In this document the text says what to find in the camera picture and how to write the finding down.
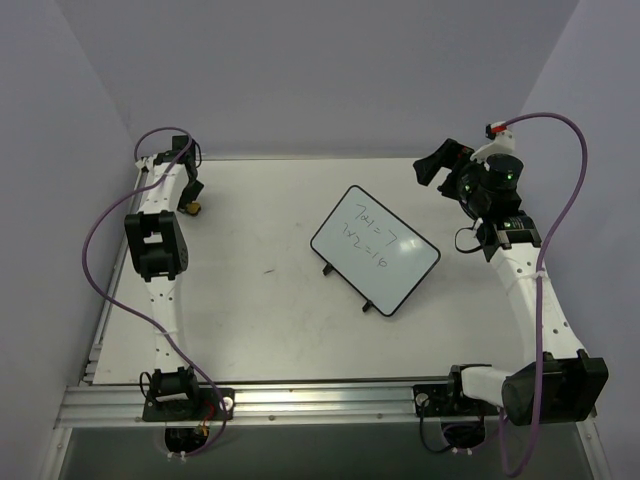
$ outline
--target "handwritten equation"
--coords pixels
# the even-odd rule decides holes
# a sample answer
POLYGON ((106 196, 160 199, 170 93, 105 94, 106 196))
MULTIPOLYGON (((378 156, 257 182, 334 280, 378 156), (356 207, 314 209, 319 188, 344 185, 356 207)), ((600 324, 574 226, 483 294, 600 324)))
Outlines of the handwritten equation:
POLYGON ((362 211, 354 217, 353 223, 351 226, 347 222, 344 222, 344 230, 342 231, 342 234, 346 238, 348 238, 350 241, 353 242, 351 244, 353 248, 362 250, 362 252, 369 255, 372 260, 375 260, 377 258, 378 259, 377 266, 384 268, 387 266, 387 261, 381 255, 380 250, 384 251, 385 248, 387 248, 389 245, 391 245, 393 242, 395 242, 398 239, 398 236, 388 228, 384 229, 376 226, 372 230, 369 230, 371 227, 373 227, 373 224, 376 222, 375 219, 367 214, 367 207, 365 205, 360 205, 359 203, 356 203, 356 206, 361 208, 362 211), (358 234, 358 227, 367 229, 365 232, 373 232, 376 235, 380 235, 380 241, 379 242, 378 241, 363 242, 360 239, 360 235, 362 233, 360 235, 358 234), (372 247, 367 243, 378 243, 380 246, 372 247))

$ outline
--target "metal frame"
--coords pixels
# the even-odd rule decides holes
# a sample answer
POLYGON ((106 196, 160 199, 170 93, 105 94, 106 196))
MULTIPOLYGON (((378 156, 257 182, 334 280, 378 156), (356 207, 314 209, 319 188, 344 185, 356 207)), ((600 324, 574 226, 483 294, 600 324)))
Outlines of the metal frame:
MULTIPOLYGON (((276 157, 255 158, 255 160, 276 157)), ((205 158, 208 161, 231 159, 205 158)), ((140 173, 135 187, 144 183, 140 173)), ((132 199, 129 211, 138 208, 139 198, 132 199)), ((109 294, 115 293, 127 253, 123 239, 109 283, 109 294)), ((130 428, 195 426, 197 422, 145 423, 141 420, 143 401, 138 386, 93 386, 93 373, 102 347, 102 338, 111 313, 111 304, 103 305, 84 376, 78 387, 68 387, 60 406, 49 450, 41 470, 41 479, 56 479, 67 453, 74 428, 130 428)), ((354 423, 417 422, 412 387, 420 383, 442 384, 444 378, 381 379, 363 382, 253 383, 225 384, 236 390, 234 419, 228 428, 246 425, 314 425, 354 423)), ((445 418, 427 418, 440 422, 445 418)), ((475 420, 475 417, 456 417, 475 420)), ((595 479, 611 478, 604 450, 593 417, 577 424, 585 454, 595 479)))

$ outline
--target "purple cable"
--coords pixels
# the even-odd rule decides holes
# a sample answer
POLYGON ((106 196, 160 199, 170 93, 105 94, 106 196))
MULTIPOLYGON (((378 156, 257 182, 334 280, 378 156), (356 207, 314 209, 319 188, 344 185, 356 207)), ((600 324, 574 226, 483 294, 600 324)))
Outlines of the purple cable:
MULTIPOLYGON (((511 120, 507 120, 503 123, 505 127, 509 125, 513 125, 514 123, 521 122, 523 120, 529 120, 531 118, 554 118, 556 120, 560 120, 567 124, 578 136, 578 140, 580 141, 580 147, 582 149, 582 166, 580 168, 580 176, 578 177, 578 182, 576 183, 575 188, 573 189, 573 193, 571 197, 569 197, 569 201, 556 218, 553 225, 549 229, 549 233, 545 237, 542 242, 542 246, 540 247, 540 252, 538 253, 538 260, 536 261, 536 271, 539 272, 542 270, 542 263, 544 261, 544 257, 547 253, 547 249, 549 248, 549 243, 551 242, 551 238, 556 233, 556 230, 567 216, 567 213, 573 206, 573 203, 576 201, 578 197, 578 193, 580 193, 580 189, 582 188, 582 184, 584 183, 584 178, 587 173, 587 141, 584 138, 584 134, 580 130, 580 128, 570 119, 563 115, 559 115, 557 113, 552 112, 537 112, 537 113, 529 113, 527 115, 521 115, 519 117, 512 118, 511 120)), ((542 404, 542 277, 536 278, 536 373, 535 373, 535 381, 534 381, 534 395, 533 395, 533 414, 531 416, 531 432, 529 435, 529 444, 525 450, 524 456, 520 461, 520 464, 513 470, 509 470, 509 465, 507 461, 507 451, 506 444, 504 440, 504 424, 506 420, 504 416, 504 412, 500 411, 500 421, 498 422, 498 429, 500 430, 500 454, 502 458, 502 469, 504 470, 505 475, 510 478, 517 477, 522 473, 524 468, 531 460, 531 456, 533 455, 533 450, 535 448, 536 442, 538 440, 538 435, 540 433, 540 408, 542 404)))
POLYGON ((215 382, 198 366, 196 365, 181 349, 180 347, 178 347, 178 345, 176 345, 176 343, 174 342, 174 340, 168 335, 168 331, 162 326, 160 325, 158 322, 156 322, 153 318, 145 315, 142 312, 139 312, 137 310, 135 310, 134 308, 131 308, 127 305, 125 305, 124 303, 119 302, 118 300, 116 300, 113 297, 110 297, 108 293, 106 293, 104 290, 102 290, 102 288, 100 288, 100 286, 95 282, 95 280, 93 279, 93 277, 91 276, 91 272, 89 272, 89 263, 87 260, 87 254, 89 252, 89 244, 91 243, 91 239, 93 238, 93 234, 96 233, 96 230, 98 229, 98 227, 100 226, 100 224, 104 221, 105 218, 107 218, 107 216, 113 211, 115 210, 118 205, 122 204, 123 202, 125 202, 126 200, 128 200, 129 198, 138 195, 139 193, 143 193, 143 192, 148 192, 149 190, 153 190, 154 188, 156 188, 157 186, 161 185, 165 178, 166 178, 166 174, 171 171, 171 169, 173 168, 173 166, 178 162, 178 160, 180 160, 182 158, 182 156, 187 153, 187 151, 189 150, 189 148, 191 147, 191 144, 193 143, 193 139, 191 138, 191 134, 189 132, 187 132, 186 130, 183 130, 181 128, 177 128, 177 127, 161 127, 161 128, 155 128, 147 133, 145 133, 144 135, 142 135, 142 137, 140 137, 140 139, 138 140, 138 142, 136 143, 136 146, 133 149, 133 157, 135 159, 135 161, 138 161, 138 148, 140 147, 140 144, 142 143, 142 141, 147 138, 149 135, 152 135, 154 133, 157 132, 162 132, 162 131, 166 131, 166 130, 170 130, 170 131, 176 131, 176 132, 180 132, 180 133, 184 133, 185 135, 187 135, 189 137, 189 141, 187 142, 187 145, 180 150, 180 152, 178 153, 178 155, 175 156, 175 158, 171 161, 171 163, 169 164, 169 166, 167 167, 165 174, 162 175, 162 177, 155 182, 152 185, 148 185, 146 187, 140 187, 135 189, 134 191, 126 194, 125 196, 123 196, 122 198, 119 198, 118 200, 116 200, 115 202, 113 202, 104 212, 102 212, 100 214, 100 216, 98 216, 98 219, 95 221, 95 223, 93 224, 93 226, 89 229, 89 233, 87 234, 87 238, 85 238, 84 240, 84 245, 82 245, 82 270, 84 271, 84 276, 87 278, 87 281, 89 282, 89 285, 91 285, 91 287, 98 292, 98 294, 104 298, 107 302, 112 303, 113 305, 115 305, 116 307, 120 307, 122 310, 124 310, 125 312, 129 312, 132 315, 135 315, 136 317, 140 317, 141 319, 143 319, 145 322, 150 323, 151 325, 153 325, 156 329, 158 329, 161 333, 164 334, 164 338, 167 339, 167 342, 169 342, 169 345, 171 345, 171 347, 175 350, 175 352, 180 356, 180 358, 182 358, 188 365, 192 366, 193 369, 198 372, 198 374, 200 374, 200 376, 202 378, 204 378, 204 380, 211 386, 211 388, 213 389, 213 391, 215 392, 216 396, 220 399, 220 406, 222 407, 222 411, 224 413, 224 420, 222 421, 222 425, 220 426, 220 428, 218 429, 218 432, 213 436, 213 437, 209 437, 207 439, 207 442, 202 445, 201 447, 186 453, 185 456, 189 457, 189 456, 193 456, 193 455, 197 455, 198 453, 201 453, 202 451, 204 451, 207 447, 209 447, 211 444, 213 444, 213 442, 215 442, 218 438, 220 438, 220 436, 222 435, 222 432, 224 432, 224 429, 227 426, 227 420, 226 420, 226 416, 227 416, 227 407, 224 404, 223 401, 223 397, 222 397, 222 393, 220 392, 220 389, 218 388, 218 386, 215 384, 215 382))

